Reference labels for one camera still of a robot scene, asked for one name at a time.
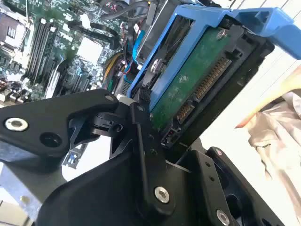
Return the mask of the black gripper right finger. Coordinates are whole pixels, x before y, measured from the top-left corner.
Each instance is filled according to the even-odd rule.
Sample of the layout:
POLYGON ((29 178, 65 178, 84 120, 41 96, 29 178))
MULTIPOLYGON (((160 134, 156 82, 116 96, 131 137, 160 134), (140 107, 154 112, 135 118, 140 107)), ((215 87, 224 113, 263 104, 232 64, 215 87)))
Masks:
POLYGON ((227 155, 197 139, 178 164, 192 172, 202 226, 281 226, 283 222, 227 155))

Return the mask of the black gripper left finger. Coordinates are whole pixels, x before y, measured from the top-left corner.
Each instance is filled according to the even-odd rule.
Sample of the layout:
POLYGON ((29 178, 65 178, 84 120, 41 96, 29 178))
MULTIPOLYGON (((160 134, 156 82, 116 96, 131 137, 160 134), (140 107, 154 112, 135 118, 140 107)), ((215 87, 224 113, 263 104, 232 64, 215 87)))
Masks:
POLYGON ((1 108, 0 160, 49 173, 72 148, 108 136, 110 157, 129 153, 133 158, 139 211, 170 215, 174 194, 149 104, 148 90, 140 90, 127 105, 107 90, 95 89, 1 108))

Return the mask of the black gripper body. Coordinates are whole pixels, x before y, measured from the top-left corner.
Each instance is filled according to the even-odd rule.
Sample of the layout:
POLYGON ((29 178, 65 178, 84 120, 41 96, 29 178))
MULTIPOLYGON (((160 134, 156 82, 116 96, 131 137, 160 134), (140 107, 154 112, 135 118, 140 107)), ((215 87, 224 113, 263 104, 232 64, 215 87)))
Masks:
POLYGON ((192 172, 165 160, 174 194, 170 215, 145 215, 134 190, 133 158, 129 153, 109 159, 57 188, 42 205, 39 226, 201 226, 192 172))

